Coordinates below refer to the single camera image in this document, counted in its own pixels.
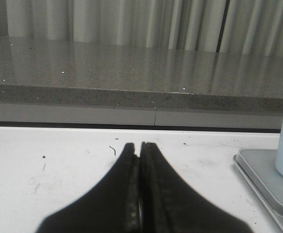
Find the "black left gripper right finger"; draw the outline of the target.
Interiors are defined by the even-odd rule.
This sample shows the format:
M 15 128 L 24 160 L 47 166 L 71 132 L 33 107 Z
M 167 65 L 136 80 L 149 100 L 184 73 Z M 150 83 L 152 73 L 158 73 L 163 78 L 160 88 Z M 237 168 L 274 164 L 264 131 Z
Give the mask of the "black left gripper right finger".
M 249 233 L 243 221 L 207 201 L 170 166 L 155 143 L 141 145 L 144 233 Z

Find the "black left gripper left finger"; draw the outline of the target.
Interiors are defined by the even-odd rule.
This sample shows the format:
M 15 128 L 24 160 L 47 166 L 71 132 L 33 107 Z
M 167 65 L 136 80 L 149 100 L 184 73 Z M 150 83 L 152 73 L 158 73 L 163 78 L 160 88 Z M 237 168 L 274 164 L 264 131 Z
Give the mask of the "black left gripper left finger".
M 109 172 L 85 195 L 45 218 L 39 233 L 138 233 L 139 158 L 127 143 Z

